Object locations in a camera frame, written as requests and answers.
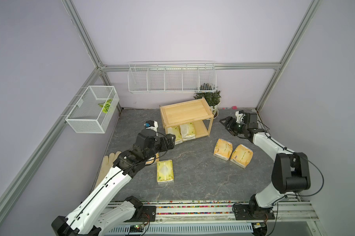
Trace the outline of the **green tissue pack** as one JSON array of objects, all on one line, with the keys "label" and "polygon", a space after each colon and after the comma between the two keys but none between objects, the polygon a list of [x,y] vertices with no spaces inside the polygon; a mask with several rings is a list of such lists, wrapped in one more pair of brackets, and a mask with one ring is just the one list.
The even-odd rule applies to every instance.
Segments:
[{"label": "green tissue pack", "polygon": [[173,183],[174,182],[174,171],[173,171],[173,161],[165,160],[159,161],[157,163],[157,183]]},{"label": "green tissue pack", "polygon": [[167,133],[175,135],[175,145],[181,144],[183,142],[180,126],[168,127]]},{"label": "green tissue pack", "polygon": [[184,142],[196,138],[196,131],[193,123],[183,124],[180,125],[179,127],[180,127],[181,137]]}]

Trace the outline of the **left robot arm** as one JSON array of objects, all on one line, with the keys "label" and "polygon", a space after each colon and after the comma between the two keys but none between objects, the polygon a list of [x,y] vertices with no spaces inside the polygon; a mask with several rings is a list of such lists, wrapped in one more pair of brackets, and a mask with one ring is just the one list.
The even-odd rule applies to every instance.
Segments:
[{"label": "left robot arm", "polygon": [[152,129],[142,130],[131,149],[120,153],[100,184],[67,216],[52,222],[57,236],[103,236],[116,225],[140,218],[143,203],[130,196],[120,206],[104,213],[104,209],[157,153],[175,147],[175,135],[161,134]]}]

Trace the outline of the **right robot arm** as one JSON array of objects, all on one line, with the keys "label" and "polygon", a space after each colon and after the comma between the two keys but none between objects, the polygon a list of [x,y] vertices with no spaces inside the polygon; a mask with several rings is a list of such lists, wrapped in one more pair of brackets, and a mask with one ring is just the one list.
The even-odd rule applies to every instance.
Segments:
[{"label": "right robot arm", "polygon": [[249,209],[270,209],[288,194],[311,187],[307,156],[302,152],[288,150],[273,139],[266,129],[259,126],[257,113],[240,110],[235,117],[229,116],[219,122],[230,134],[249,140],[274,161],[271,183],[251,197]]}]

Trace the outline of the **orange tissue pack left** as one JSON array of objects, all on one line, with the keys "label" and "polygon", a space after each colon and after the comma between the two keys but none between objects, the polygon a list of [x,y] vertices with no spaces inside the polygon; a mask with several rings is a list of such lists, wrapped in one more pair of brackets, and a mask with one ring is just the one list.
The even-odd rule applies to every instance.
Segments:
[{"label": "orange tissue pack left", "polygon": [[149,165],[152,165],[158,161],[159,161],[159,153],[157,153],[155,156],[149,158],[146,162],[146,165],[149,166]]}]

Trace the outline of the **orange tissue pack centre-right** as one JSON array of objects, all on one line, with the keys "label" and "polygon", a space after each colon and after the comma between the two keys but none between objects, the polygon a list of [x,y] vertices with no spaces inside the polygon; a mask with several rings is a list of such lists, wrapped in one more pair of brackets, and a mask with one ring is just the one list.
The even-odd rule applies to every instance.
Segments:
[{"label": "orange tissue pack centre-right", "polygon": [[233,152],[233,144],[224,139],[218,139],[215,148],[214,156],[223,160],[229,160]]}]

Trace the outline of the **wooden two-tier shelf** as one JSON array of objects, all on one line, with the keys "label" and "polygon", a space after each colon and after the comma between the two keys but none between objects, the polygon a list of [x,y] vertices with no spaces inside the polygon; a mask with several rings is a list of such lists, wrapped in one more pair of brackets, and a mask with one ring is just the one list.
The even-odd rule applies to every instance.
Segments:
[{"label": "wooden two-tier shelf", "polygon": [[160,112],[165,132],[169,127],[193,123],[196,138],[211,134],[214,114],[204,98],[161,106]]}]

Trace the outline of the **orange tissue pack far-right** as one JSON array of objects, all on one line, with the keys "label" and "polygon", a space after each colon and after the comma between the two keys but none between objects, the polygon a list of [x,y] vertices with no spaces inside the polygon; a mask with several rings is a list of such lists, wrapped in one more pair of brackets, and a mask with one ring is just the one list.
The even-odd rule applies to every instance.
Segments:
[{"label": "orange tissue pack far-right", "polygon": [[253,151],[240,144],[233,151],[230,161],[245,169],[253,157]]}]

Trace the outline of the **potted green plant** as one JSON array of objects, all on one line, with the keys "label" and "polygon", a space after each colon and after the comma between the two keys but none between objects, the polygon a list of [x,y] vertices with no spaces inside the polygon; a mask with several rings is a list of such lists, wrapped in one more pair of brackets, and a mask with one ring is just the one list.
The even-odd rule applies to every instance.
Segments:
[{"label": "potted green plant", "polygon": [[214,118],[218,116],[218,105],[221,102],[221,91],[216,88],[213,84],[204,83],[200,85],[200,91],[194,94],[194,99],[204,98],[208,103]]}]

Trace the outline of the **beige work glove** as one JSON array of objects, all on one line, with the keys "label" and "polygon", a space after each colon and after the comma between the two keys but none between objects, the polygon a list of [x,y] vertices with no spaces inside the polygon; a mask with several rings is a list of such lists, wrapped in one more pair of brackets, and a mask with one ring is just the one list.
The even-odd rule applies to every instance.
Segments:
[{"label": "beige work glove", "polygon": [[116,153],[110,153],[109,155],[106,155],[103,157],[102,164],[99,170],[99,175],[97,178],[97,181],[95,183],[95,187],[98,187],[99,184],[104,180],[104,178],[107,176],[109,170],[112,168],[113,163],[116,161],[118,156],[121,154],[121,151],[117,151]]}]

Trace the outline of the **green leaf toy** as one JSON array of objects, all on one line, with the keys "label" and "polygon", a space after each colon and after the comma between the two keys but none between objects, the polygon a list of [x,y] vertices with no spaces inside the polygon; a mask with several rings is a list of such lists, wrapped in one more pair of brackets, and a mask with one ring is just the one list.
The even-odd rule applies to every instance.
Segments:
[{"label": "green leaf toy", "polygon": [[111,107],[112,101],[113,101],[112,99],[108,99],[106,102],[98,104],[102,108],[103,113],[105,113],[105,114],[108,113],[108,111]]}]

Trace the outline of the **green circuit board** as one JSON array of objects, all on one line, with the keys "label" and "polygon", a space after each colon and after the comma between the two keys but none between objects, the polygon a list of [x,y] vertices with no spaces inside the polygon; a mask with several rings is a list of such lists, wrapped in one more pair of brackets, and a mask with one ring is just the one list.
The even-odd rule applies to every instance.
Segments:
[{"label": "green circuit board", "polygon": [[129,233],[130,234],[140,234],[144,231],[144,226],[143,225],[130,225],[129,226]]}]

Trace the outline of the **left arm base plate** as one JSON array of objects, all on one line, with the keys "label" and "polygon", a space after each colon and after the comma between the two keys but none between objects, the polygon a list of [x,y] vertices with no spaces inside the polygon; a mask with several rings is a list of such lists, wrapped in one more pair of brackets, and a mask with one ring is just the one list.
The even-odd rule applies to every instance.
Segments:
[{"label": "left arm base plate", "polygon": [[156,219],[156,206],[143,205],[141,209],[137,209],[135,214],[129,220],[126,220],[124,223],[128,222],[154,222]]}]

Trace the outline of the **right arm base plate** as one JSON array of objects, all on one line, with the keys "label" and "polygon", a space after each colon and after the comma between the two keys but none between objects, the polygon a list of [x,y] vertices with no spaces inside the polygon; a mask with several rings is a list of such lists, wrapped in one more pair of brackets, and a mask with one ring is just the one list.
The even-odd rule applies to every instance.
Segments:
[{"label": "right arm base plate", "polygon": [[268,221],[274,220],[275,214],[273,209],[262,208],[257,205],[246,205],[235,203],[232,205],[232,211],[235,215],[236,220],[259,220]]}]

